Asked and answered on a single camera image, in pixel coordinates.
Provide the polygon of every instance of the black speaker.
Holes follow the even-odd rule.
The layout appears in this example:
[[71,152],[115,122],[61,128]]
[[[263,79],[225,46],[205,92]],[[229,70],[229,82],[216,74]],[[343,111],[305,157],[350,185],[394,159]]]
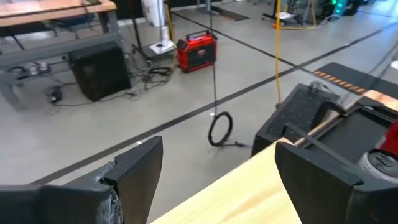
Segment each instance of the black speaker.
[[68,61],[81,92],[91,101],[131,88],[123,51],[115,42],[70,52]]

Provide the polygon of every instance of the black power cord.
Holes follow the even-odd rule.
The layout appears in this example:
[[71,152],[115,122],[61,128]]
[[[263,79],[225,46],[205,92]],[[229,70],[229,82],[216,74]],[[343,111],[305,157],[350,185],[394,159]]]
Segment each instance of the black power cord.
[[[213,14],[210,13],[210,34],[212,36],[215,36],[213,33]],[[214,109],[215,109],[215,115],[213,117],[213,121],[211,122],[210,129],[207,135],[207,140],[209,141],[210,145],[214,147],[225,147],[225,146],[238,146],[238,147],[252,147],[240,142],[235,141],[234,143],[227,144],[226,142],[228,141],[229,137],[231,136],[232,130],[233,130],[233,118],[230,115],[229,112],[223,111],[220,114],[218,113],[217,107],[218,107],[218,100],[217,100],[217,84],[216,84],[216,66],[215,66],[215,61],[211,65],[213,69],[213,96],[214,96]],[[221,138],[218,142],[214,142],[213,140],[213,130],[214,127],[217,123],[217,121],[225,116],[228,119],[228,130],[225,133],[224,137]]]

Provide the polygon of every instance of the black floor line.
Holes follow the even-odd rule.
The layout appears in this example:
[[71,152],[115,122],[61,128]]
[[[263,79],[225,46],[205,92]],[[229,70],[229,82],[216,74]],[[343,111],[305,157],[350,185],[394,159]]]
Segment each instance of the black floor line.
[[314,63],[314,62],[316,62],[316,61],[319,61],[319,60],[321,60],[321,59],[324,59],[325,57],[331,56],[331,55],[333,55],[333,54],[335,54],[335,53],[337,53],[337,52],[339,52],[339,51],[342,51],[342,50],[344,50],[344,49],[347,49],[348,47],[352,47],[352,46],[355,45],[355,44],[358,44],[358,43],[360,43],[360,42],[362,42],[362,41],[364,41],[364,40],[367,40],[367,39],[369,39],[369,38],[371,38],[371,37],[373,37],[373,36],[375,36],[375,35],[378,35],[378,34],[380,34],[381,32],[383,32],[383,31],[385,31],[385,30],[388,30],[388,29],[390,29],[390,28],[395,27],[396,25],[398,25],[398,22],[393,22],[393,23],[391,23],[391,24],[388,24],[388,25],[382,27],[381,29],[374,31],[374,32],[371,33],[371,34],[368,34],[368,35],[366,35],[366,36],[364,36],[364,37],[362,37],[362,38],[359,38],[359,39],[357,39],[357,40],[352,41],[352,42],[349,43],[349,44],[343,45],[343,46],[338,47],[338,48],[336,48],[336,49],[334,49],[334,50],[331,50],[331,51],[329,51],[329,52],[327,52],[327,53],[325,53],[325,54],[319,55],[319,56],[317,56],[317,57],[315,57],[315,58],[313,58],[313,59],[311,59],[311,60],[308,60],[308,61],[306,61],[306,62],[304,62],[304,63],[301,63],[300,65],[298,65],[298,67],[299,67],[299,69],[301,69],[301,68],[303,68],[303,67],[306,67],[307,65],[310,65],[310,64],[312,64],[312,63]]
[[[195,21],[192,21],[190,19],[187,19],[187,20],[189,20],[191,22],[194,22],[194,23],[198,24],[199,26],[206,27],[203,24],[199,24],[199,23],[197,23]],[[279,74],[279,76],[283,77],[283,76],[288,75],[288,74],[290,74],[290,73],[292,73],[292,72],[294,72],[296,70],[301,70],[301,71],[304,71],[304,72],[307,72],[307,73],[309,73],[311,75],[316,76],[315,74],[313,74],[313,72],[305,69],[304,67],[309,65],[309,64],[311,64],[311,63],[313,63],[313,62],[316,62],[317,60],[321,60],[321,59],[323,59],[323,58],[325,58],[327,56],[335,54],[335,53],[339,52],[340,50],[344,50],[344,49],[346,49],[348,47],[351,47],[354,44],[357,44],[357,43],[359,43],[361,41],[364,41],[364,40],[366,40],[366,39],[368,39],[368,38],[370,38],[370,37],[372,37],[374,35],[377,35],[377,34],[381,33],[383,30],[386,30],[386,29],[389,29],[391,27],[394,27],[397,24],[398,24],[398,22],[389,24],[389,25],[383,27],[382,29],[379,29],[378,31],[373,32],[372,34],[369,34],[369,35],[367,35],[365,37],[362,37],[362,38],[360,38],[358,40],[355,40],[355,41],[353,41],[352,43],[350,43],[348,45],[339,47],[339,48],[337,48],[335,50],[332,50],[332,51],[330,51],[328,53],[325,53],[325,54],[323,54],[323,55],[321,55],[319,57],[316,57],[314,59],[311,59],[311,60],[309,60],[307,62],[301,63],[300,65],[294,65],[293,63],[290,63],[288,61],[285,61],[285,60],[281,59],[280,60],[281,62],[284,62],[284,63],[286,63],[288,65],[291,65],[292,68],[281,72]],[[256,47],[253,47],[253,46],[251,46],[251,45],[249,45],[249,44],[247,44],[245,42],[237,40],[237,39],[235,39],[233,37],[229,37],[228,35],[222,34],[220,32],[218,32],[218,33],[221,34],[221,35],[224,35],[225,37],[228,37],[228,38],[230,38],[230,39],[232,39],[234,41],[237,41],[240,44],[243,44],[243,45],[245,45],[245,46],[247,46],[247,47],[249,47],[251,49],[254,49],[254,50],[257,50],[259,52],[262,52],[264,55],[268,55],[270,57],[275,58],[274,55],[272,55],[270,53],[267,53],[267,52],[265,52],[265,51],[263,51],[261,49],[257,49]],[[249,86],[247,88],[244,88],[243,90],[239,90],[239,91],[237,91],[235,93],[232,93],[232,94],[230,94],[230,95],[218,100],[218,104],[226,103],[226,102],[228,102],[230,100],[233,100],[233,99],[235,99],[235,98],[237,98],[237,97],[239,97],[239,96],[241,96],[241,95],[243,95],[245,93],[248,93],[248,92],[250,92],[252,90],[255,90],[256,88],[259,88],[260,86],[263,86],[263,85],[265,85],[267,83],[270,83],[270,82],[272,82],[274,80],[275,80],[275,77],[269,77],[269,78],[267,78],[267,79],[265,79],[265,80],[263,80],[261,82],[255,83],[255,84],[253,84],[253,85],[251,85],[251,86]],[[87,157],[86,159],[83,159],[83,160],[81,160],[79,162],[76,162],[76,163],[74,163],[74,164],[72,164],[72,165],[70,165],[68,167],[65,167],[65,168],[60,169],[60,170],[58,170],[58,171],[56,171],[56,172],[54,172],[52,174],[49,174],[49,175],[47,175],[47,176],[45,176],[43,178],[40,178],[40,179],[32,182],[31,184],[46,184],[46,183],[49,183],[49,182],[51,182],[53,180],[59,179],[59,178],[63,177],[64,175],[67,175],[67,174],[69,174],[69,173],[71,173],[71,172],[73,172],[75,170],[78,170],[78,169],[80,169],[80,168],[82,168],[84,166],[87,166],[88,164],[91,164],[92,162],[95,162],[95,161],[97,161],[99,159],[102,159],[102,158],[104,158],[104,157],[106,157],[106,156],[108,156],[108,155],[110,155],[110,154],[112,154],[114,152],[117,152],[117,151],[119,151],[119,150],[121,150],[121,149],[123,149],[125,147],[128,147],[128,146],[130,146],[131,144],[134,144],[137,141],[140,141],[142,139],[148,138],[151,135],[159,133],[160,131],[163,131],[163,130],[165,130],[167,128],[175,126],[176,124],[179,124],[179,123],[181,123],[183,121],[186,121],[189,118],[192,118],[192,117],[194,117],[194,116],[196,116],[196,115],[198,115],[198,114],[200,114],[202,112],[205,112],[206,110],[211,109],[213,106],[214,106],[213,103],[209,103],[209,104],[207,104],[205,106],[202,106],[201,108],[193,110],[193,111],[191,111],[191,112],[189,112],[189,113],[187,113],[185,115],[179,116],[178,118],[175,118],[175,119],[173,119],[171,121],[168,121],[168,122],[166,122],[164,124],[161,124],[160,126],[158,126],[156,128],[152,128],[152,129],[150,129],[150,130],[148,130],[148,131],[146,131],[146,132],[144,132],[142,134],[134,136],[134,137],[132,137],[132,138],[126,140],[126,141],[123,141],[123,142],[121,142],[121,143],[119,143],[119,144],[117,144],[115,146],[112,146],[112,147],[110,147],[108,149],[105,149],[105,150],[103,150],[103,151],[101,151],[99,153],[96,153],[96,154],[94,154],[94,155],[92,155],[90,157]]]
[[[283,71],[283,72],[281,72],[279,74],[279,77],[283,77],[283,76],[293,72],[294,70],[295,70],[294,67],[292,67],[292,68],[290,68],[288,70],[285,70],[285,71]],[[252,90],[255,90],[256,88],[259,88],[260,86],[263,86],[263,85],[265,85],[267,83],[270,83],[270,82],[272,82],[274,80],[275,80],[275,76],[269,77],[269,78],[267,78],[267,79],[265,79],[265,80],[263,80],[261,82],[258,82],[258,83],[255,83],[255,84],[249,86],[249,87],[246,87],[243,90],[239,90],[239,91],[237,91],[235,93],[232,93],[232,94],[230,94],[230,95],[228,95],[228,96],[226,96],[224,98],[219,99],[217,101],[217,104],[221,105],[223,103],[226,103],[226,102],[228,102],[230,100],[233,100],[233,99],[235,99],[235,98],[237,98],[237,97],[239,97],[239,96],[241,96],[241,95],[243,95],[245,93],[248,93],[248,92],[250,92]],[[80,169],[80,168],[82,168],[84,166],[87,166],[88,164],[91,164],[92,162],[95,162],[95,161],[97,161],[99,159],[102,159],[105,156],[108,156],[108,155],[110,155],[110,154],[112,154],[114,152],[117,152],[120,149],[128,147],[128,146],[130,146],[130,145],[132,145],[132,144],[134,144],[134,143],[136,143],[136,142],[138,142],[140,140],[148,138],[149,136],[152,136],[152,135],[154,135],[156,133],[159,133],[159,132],[161,132],[161,131],[163,131],[163,130],[165,130],[167,128],[175,126],[176,124],[179,124],[179,123],[181,123],[183,121],[186,121],[186,120],[188,120],[188,119],[190,119],[190,118],[192,118],[192,117],[194,117],[194,116],[196,116],[196,115],[198,115],[200,113],[203,113],[203,112],[205,112],[207,110],[210,110],[210,109],[212,109],[212,107],[214,107],[214,103],[209,103],[209,104],[207,104],[205,106],[202,106],[201,108],[193,110],[193,111],[191,111],[191,112],[189,112],[187,114],[184,114],[182,116],[179,116],[178,118],[175,118],[175,119],[173,119],[171,121],[168,121],[168,122],[166,122],[164,124],[161,124],[160,126],[158,126],[156,128],[152,128],[152,129],[150,129],[150,130],[148,130],[148,131],[146,131],[146,132],[144,132],[142,134],[134,136],[131,139],[123,141],[123,142],[121,142],[121,143],[119,143],[119,144],[117,144],[115,146],[112,146],[109,149],[105,149],[105,150],[103,150],[103,151],[101,151],[99,153],[93,154],[92,156],[87,157],[86,159],[83,159],[83,160],[81,160],[79,162],[76,162],[76,163],[70,165],[70,166],[67,166],[67,167],[65,167],[63,169],[60,169],[60,170],[58,170],[58,171],[56,171],[56,172],[54,172],[54,173],[52,173],[50,175],[47,175],[47,176],[45,176],[43,178],[40,178],[39,180],[36,180],[36,181],[32,182],[31,184],[46,184],[46,183],[49,183],[49,182],[51,182],[53,180],[56,180],[56,179],[58,179],[58,178],[60,178],[60,177],[62,177],[64,175],[67,175],[67,174],[69,174],[69,173],[71,173],[71,172],[73,172],[75,170],[78,170],[78,169]]]
[[[190,21],[190,22],[192,22],[192,23],[194,23],[194,24],[196,24],[196,25],[199,25],[199,26],[201,26],[201,27],[204,27],[204,28],[210,30],[210,27],[205,26],[205,25],[203,25],[203,24],[201,24],[201,23],[199,23],[199,22],[197,22],[197,21],[193,21],[193,20],[191,20],[191,19],[189,19],[189,18],[187,18],[187,17],[185,17],[185,16],[181,16],[180,14],[177,14],[177,13],[175,13],[175,12],[172,12],[172,14],[173,14],[173,15],[176,15],[176,16],[178,16],[178,17],[181,17],[182,19],[188,20],[188,21]],[[231,37],[231,36],[228,35],[228,34],[224,34],[224,33],[221,32],[221,31],[218,31],[218,30],[213,29],[213,32],[215,32],[215,33],[217,33],[217,34],[220,34],[220,35],[222,35],[222,36],[224,36],[224,37],[226,37],[226,38],[228,38],[228,39],[231,39],[231,40],[233,40],[233,41],[235,41],[235,42],[238,42],[238,43],[240,43],[240,44],[242,44],[242,45],[245,45],[246,47],[249,47],[250,49],[253,49],[253,50],[256,50],[256,51],[258,51],[258,52],[260,52],[260,53],[262,53],[262,54],[265,54],[266,56],[275,58],[275,55],[270,54],[270,53],[268,53],[268,52],[266,52],[266,51],[264,51],[264,50],[261,50],[261,49],[255,47],[255,46],[249,45],[248,43],[245,43],[245,42],[243,42],[243,41],[241,41],[241,40],[238,40],[238,39],[236,39],[236,38],[234,38],[234,37]],[[293,66],[293,67],[296,67],[296,66],[297,66],[297,65],[295,65],[295,64],[292,63],[292,62],[286,61],[285,59],[279,58],[279,60],[280,60],[281,62],[283,62],[283,63],[286,63],[286,64],[290,65],[290,66]]]

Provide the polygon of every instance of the orange and black striped tape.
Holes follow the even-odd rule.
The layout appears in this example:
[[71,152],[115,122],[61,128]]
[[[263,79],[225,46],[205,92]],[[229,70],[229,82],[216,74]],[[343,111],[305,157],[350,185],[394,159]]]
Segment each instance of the orange and black striped tape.
[[316,74],[317,76],[322,77],[322,78],[324,78],[324,79],[327,79],[327,80],[329,80],[329,81],[332,81],[332,82],[334,82],[334,83],[336,83],[336,84],[339,84],[339,85],[341,85],[343,88],[345,88],[345,89],[347,89],[347,90],[349,90],[349,91],[355,91],[355,92],[357,92],[357,93],[363,93],[363,92],[366,91],[366,89],[361,88],[360,86],[356,86],[356,85],[354,85],[354,84],[350,84],[350,83],[348,83],[348,82],[346,82],[346,81],[343,81],[343,80],[341,80],[341,79],[339,79],[339,78],[336,78],[336,77],[333,77],[333,76],[331,76],[331,75],[328,75],[328,74],[326,74],[325,72],[316,71],[316,72],[314,72],[314,74]]

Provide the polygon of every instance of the black box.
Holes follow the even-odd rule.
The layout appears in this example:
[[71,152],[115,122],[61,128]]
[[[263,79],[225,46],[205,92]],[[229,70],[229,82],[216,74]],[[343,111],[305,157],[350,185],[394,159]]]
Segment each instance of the black box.
[[298,84],[287,98],[278,106],[260,130],[256,133],[251,156],[281,137],[295,142],[301,138],[292,131],[282,135],[286,123],[291,123],[305,132],[311,131],[311,125],[320,105],[325,101],[337,102],[339,96],[323,90],[311,91],[309,86]]
[[115,42],[70,52],[68,59],[81,92],[91,101],[131,88],[123,51]]

